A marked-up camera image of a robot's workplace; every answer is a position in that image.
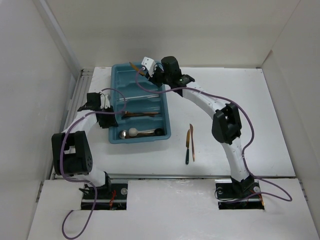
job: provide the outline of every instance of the utensil handle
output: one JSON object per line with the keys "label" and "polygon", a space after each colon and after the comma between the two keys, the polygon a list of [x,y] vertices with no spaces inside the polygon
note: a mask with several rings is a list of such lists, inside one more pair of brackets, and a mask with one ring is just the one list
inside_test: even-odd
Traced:
{"label": "utensil handle", "polygon": [[189,164],[189,148],[186,149],[186,155],[185,155],[185,164]]}
{"label": "utensil handle", "polygon": [[194,145],[194,138],[193,137],[191,138],[191,148],[192,148],[192,159],[193,159],[193,161],[195,161],[196,160],[196,153],[195,153],[195,145]]}
{"label": "utensil handle", "polygon": [[141,132],[138,132],[137,135],[150,135],[150,134],[154,134],[155,133],[155,130],[152,130],[152,131],[141,131]]}

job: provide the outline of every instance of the knife handle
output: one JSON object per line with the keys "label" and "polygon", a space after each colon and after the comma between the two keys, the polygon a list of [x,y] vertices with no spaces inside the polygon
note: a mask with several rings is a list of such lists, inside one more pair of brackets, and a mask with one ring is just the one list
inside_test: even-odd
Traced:
{"label": "knife handle", "polygon": [[185,155],[185,164],[189,164],[189,148],[186,149],[186,155]]}

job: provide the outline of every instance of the blue tray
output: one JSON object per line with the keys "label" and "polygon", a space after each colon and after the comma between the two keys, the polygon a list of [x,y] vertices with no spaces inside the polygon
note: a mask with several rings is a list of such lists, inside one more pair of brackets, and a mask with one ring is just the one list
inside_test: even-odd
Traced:
{"label": "blue tray", "polygon": [[[134,63],[139,69],[142,67],[141,63]],[[135,82],[136,71],[129,63],[116,64],[111,70],[111,88],[119,90],[125,96],[126,111],[137,112],[159,112],[160,114],[151,116],[139,116],[122,119],[122,115],[115,116],[118,127],[109,128],[109,142],[112,144],[131,144],[142,142],[153,142],[157,140],[166,140],[171,136],[171,128],[169,121],[169,112],[167,105],[166,94],[153,94],[142,90]],[[139,83],[146,89],[152,91],[164,91],[165,86],[157,87],[149,82],[144,76],[139,75]],[[122,96],[115,92],[110,92],[110,104],[114,111],[118,112],[124,107]],[[121,130],[129,130],[136,128],[138,131],[147,131],[162,128],[164,135],[161,136],[146,136],[137,138],[121,139],[119,132]]]}

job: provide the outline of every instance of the white tabletop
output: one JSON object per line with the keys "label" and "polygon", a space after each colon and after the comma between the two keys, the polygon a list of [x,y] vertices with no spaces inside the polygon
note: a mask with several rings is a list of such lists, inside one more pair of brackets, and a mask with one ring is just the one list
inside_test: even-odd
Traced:
{"label": "white tabletop", "polygon": [[[78,240],[319,240],[297,179],[273,179],[292,202],[263,196],[265,210],[219,210],[213,179],[133,180],[126,210],[97,210]],[[89,211],[79,210],[81,183],[46,180],[28,240],[63,240],[83,228]],[[263,192],[284,197],[270,184]]]}
{"label": "white tabletop", "polygon": [[[246,151],[250,170],[259,176],[295,176],[276,112],[261,69],[182,67],[211,94],[236,101],[248,113],[255,139]],[[89,92],[110,87],[111,68],[94,69]],[[94,163],[109,174],[169,176],[229,176],[225,152],[211,133],[212,120],[192,102],[174,92],[167,93],[171,138],[155,142],[110,144],[108,129],[98,124],[88,135]],[[251,137],[241,115],[244,146]],[[185,164],[186,133],[194,127],[195,157]]]}

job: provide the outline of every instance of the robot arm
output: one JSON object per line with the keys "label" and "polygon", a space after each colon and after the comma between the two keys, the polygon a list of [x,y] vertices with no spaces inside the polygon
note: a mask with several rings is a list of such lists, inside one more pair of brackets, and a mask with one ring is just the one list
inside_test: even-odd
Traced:
{"label": "robot arm", "polygon": [[[196,82],[188,83],[187,87],[198,89],[204,92],[204,90]],[[212,120],[214,120],[216,110],[221,110],[226,107],[226,105],[223,104],[219,99],[203,95],[200,92],[196,92],[193,90],[183,89],[182,96],[185,99],[188,99],[191,102],[195,103],[198,107],[205,111]],[[244,161],[242,159],[242,147],[240,138],[236,137],[231,144],[226,142],[220,143],[225,151],[226,158],[230,165],[231,177],[238,182],[245,180],[249,176],[249,173],[247,172]]]}
{"label": "robot arm", "polygon": [[[204,92],[191,76],[182,74],[175,57],[167,56],[161,60],[161,64],[163,70],[151,58],[145,57],[142,61],[142,66],[148,71],[145,77],[153,84],[158,87],[166,84],[172,89],[188,87]],[[221,143],[229,162],[233,188],[238,193],[245,192],[254,183],[254,179],[248,173],[242,158],[240,141],[242,125],[237,106],[233,103],[224,104],[217,98],[203,95],[195,90],[180,89],[174,92],[195,103],[210,116],[212,135]]]}
{"label": "robot arm", "polygon": [[62,133],[52,136],[53,166],[55,173],[61,175],[60,171],[60,151],[62,141],[68,129],[79,119],[87,115],[70,131],[63,155],[63,170],[70,177],[92,182],[96,187],[110,184],[109,176],[106,172],[99,170],[93,162],[89,148],[87,135],[90,129],[99,123],[100,127],[108,128],[118,126],[115,115],[101,114],[99,112],[114,112],[109,100],[101,99],[100,93],[88,93],[87,103],[78,109],[77,115],[72,124]]}

